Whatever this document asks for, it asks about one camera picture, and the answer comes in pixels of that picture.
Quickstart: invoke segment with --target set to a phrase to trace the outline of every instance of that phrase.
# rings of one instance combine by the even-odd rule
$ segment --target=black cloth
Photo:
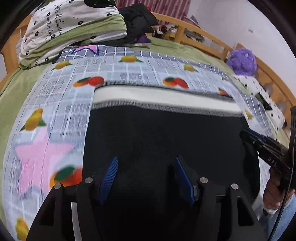
[[[123,46],[133,43],[145,33],[153,33],[151,26],[158,25],[156,17],[142,3],[118,9],[126,23],[127,36],[122,39],[99,42],[107,46]]]
[[[259,192],[260,171],[257,153],[245,151],[239,137],[246,128],[244,117],[135,106],[91,110],[83,179],[118,157],[107,202],[94,209],[106,240],[190,239],[181,230],[187,229],[190,236],[196,213],[178,194],[171,168],[177,155],[218,185],[237,183],[252,203]]]

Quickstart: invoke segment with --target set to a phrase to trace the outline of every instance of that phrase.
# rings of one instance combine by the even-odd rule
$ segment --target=striped curtain
[[[151,12],[161,13],[183,20],[187,16],[191,0],[116,0],[117,8],[143,3]]]

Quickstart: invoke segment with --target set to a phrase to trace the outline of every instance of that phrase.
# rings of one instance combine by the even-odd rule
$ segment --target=purple plush ball
[[[252,76],[257,69],[255,55],[249,49],[237,49],[230,52],[230,58],[226,64],[232,68],[235,74]]]

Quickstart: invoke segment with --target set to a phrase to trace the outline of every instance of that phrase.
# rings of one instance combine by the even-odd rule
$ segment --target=green bed sheet
[[[172,55],[194,62],[208,63],[220,68],[229,76],[234,74],[232,69],[222,60],[211,57],[196,48],[153,37],[150,37],[150,39],[152,44],[149,45],[149,47],[134,47],[133,49]],[[49,64],[35,66],[31,69],[16,70],[9,78],[4,89],[0,92],[0,166],[3,166],[5,148],[16,116],[32,87]],[[234,78],[232,78],[232,80],[241,90],[248,93],[237,80]],[[286,146],[289,144],[289,140],[283,131],[277,135],[277,139]],[[0,218],[5,223],[4,210],[2,207],[2,192],[0,193]]]

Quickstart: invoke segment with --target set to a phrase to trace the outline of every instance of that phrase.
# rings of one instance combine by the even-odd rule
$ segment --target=bed
[[[133,48],[133,50],[148,50],[151,52],[160,53],[164,55],[176,56],[194,62],[210,64],[221,69],[228,76],[232,76],[233,71],[224,62],[229,51],[233,50],[231,47],[229,47],[216,37],[212,36],[210,33],[207,33],[206,31],[201,30],[200,28],[195,27],[192,24],[162,14],[153,14],[158,20],[174,23],[179,26],[174,41],[167,41],[150,37],[152,44],[149,46],[148,49],[135,47]],[[47,68],[47,66],[50,65],[43,64],[25,70],[18,68],[15,46],[20,35],[24,34],[27,25],[30,21],[30,18],[31,15],[27,16],[27,18],[14,31],[14,33],[11,35],[11,37],[1,50],[1,54],[4,56],[4,61],[8,72],[5,78],[2,81],[0,81],[0,113],[5,113],[5,116],[1,118],[1,126],[5,127],[5,131],[1,132],[0,134],[1,165],[3,162],[3,156],[9,138],[9,134],[11,132],[16,116],[27,95],[30,93],[35,82],[38,80],[39,76]],[[187,38],[184,35],[185,29],[193,30],[211,39],[213,42],[221,46],[222,51],[214,50],[206,45],[203,45],[202,43]],[[285,85],[285,83],[265,63],[263,63],[258,58],[257,65],[259,69],[258,81],[260,82],[260,84],[265,85],[267,83],[270,83],[274,89],[273,94],[271,95],[272,100],[274,100],[274,102],[276,103],[278,101],[283,101],[286,103],[287,107],[284,116],[289,125],[289,120],[291,118],[289,109],[291,106],[296,105],[296,98],[289,90],[289,88]],[[231,79],[238,87],[240,86],[240,83],[236,81],[236,79],[232,77]],[[280,130],[277,133],[276,138],[283,145],[288,146],[289,138],[284,130]],[[2,205],[0,218],[2,220],[5,220]]]

